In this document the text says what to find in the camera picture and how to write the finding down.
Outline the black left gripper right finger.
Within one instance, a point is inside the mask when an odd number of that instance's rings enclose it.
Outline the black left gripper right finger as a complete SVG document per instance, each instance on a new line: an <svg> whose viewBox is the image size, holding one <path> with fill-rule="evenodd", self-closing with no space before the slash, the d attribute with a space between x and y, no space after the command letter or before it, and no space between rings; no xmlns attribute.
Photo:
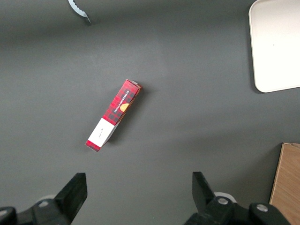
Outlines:
<svg viewBox="0 0 300 225"><path fill-rule="evenodd" d="M192 173L192 196L197 212L186 225L289 225L275 207L267 203L251 203L241 207L226 196L217 196L202 172Z"/></svg>

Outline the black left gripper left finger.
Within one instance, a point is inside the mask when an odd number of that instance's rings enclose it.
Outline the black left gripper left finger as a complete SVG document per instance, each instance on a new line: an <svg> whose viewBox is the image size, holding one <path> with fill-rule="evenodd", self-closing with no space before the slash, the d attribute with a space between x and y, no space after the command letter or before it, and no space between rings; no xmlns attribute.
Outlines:
<svg viewBox="0 0 300 225"><path fill-rule="evenodd" d="M42 198L25 211L0 208L2 225L70 225L87 198L85 173L74 177L53 198Z"/></svg>

